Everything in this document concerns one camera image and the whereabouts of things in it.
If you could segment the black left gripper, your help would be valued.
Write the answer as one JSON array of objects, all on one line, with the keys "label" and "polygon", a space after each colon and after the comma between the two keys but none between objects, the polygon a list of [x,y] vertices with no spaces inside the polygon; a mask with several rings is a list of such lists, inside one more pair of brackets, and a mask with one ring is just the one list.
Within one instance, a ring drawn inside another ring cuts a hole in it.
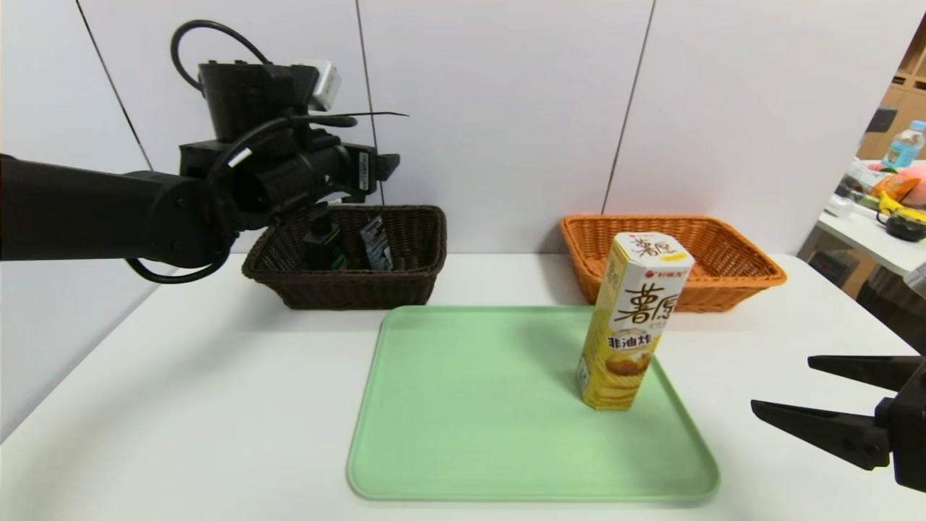
[{"label": "black left gripper", "polygon": [[370,146],[307,144],[297,153],[294,201],[314,203],[333,192],[345,192],[362,202],[376,191],[376,179],[387,182],[400,163],[399,154],[384,153],[376,156],[375,165],[375,149]]}]

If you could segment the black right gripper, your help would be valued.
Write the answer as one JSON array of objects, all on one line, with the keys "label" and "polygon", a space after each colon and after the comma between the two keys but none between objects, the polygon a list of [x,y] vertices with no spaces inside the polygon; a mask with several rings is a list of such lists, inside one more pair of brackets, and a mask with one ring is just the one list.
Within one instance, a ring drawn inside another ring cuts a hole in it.
[{"label": "black right gripper", "polygon": [[897,392],[888,407],[889,437],[887,430],[869,415],[752,400],[754,415],[794,438],[867,471],[889,466],[892,452],[897,484],[923,493],[923,356],[816,355],[807,358],[807,365],[830,375]]}]

